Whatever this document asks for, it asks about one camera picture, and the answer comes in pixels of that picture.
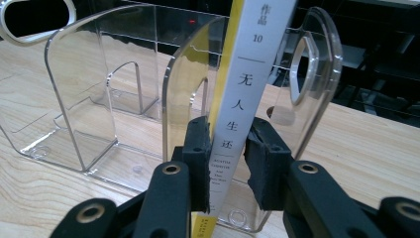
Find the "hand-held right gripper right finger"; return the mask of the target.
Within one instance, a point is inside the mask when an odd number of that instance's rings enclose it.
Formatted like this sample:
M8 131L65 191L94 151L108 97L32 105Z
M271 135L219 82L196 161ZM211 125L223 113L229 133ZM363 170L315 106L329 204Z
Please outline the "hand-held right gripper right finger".
M261 118L253 121L245 160L260 209L281 211L289 238L385 238L322 166L295 161Z

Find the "clear acrylic file rack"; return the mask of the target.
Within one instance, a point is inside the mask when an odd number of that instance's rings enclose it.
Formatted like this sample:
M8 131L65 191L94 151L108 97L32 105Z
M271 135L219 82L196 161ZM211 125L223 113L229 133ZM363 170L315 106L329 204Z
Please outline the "clear acrylic file rack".
M23 156L142 191L215 113L228 23L133 0L0 0L0 130Z

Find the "yellow book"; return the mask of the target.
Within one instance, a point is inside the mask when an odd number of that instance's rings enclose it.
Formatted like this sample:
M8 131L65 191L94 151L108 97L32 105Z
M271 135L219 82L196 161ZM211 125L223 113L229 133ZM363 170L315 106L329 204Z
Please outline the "yellow book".
M209 123L210 209L192 238L211 238L296 0L234 0Z

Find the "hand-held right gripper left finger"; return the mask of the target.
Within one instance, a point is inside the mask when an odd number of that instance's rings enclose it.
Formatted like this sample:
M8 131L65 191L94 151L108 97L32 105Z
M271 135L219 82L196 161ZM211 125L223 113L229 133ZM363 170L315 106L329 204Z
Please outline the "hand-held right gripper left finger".
M191 237L191 213L210 209L210 150L207 118L191 120L184 143L153 173L133 238Z

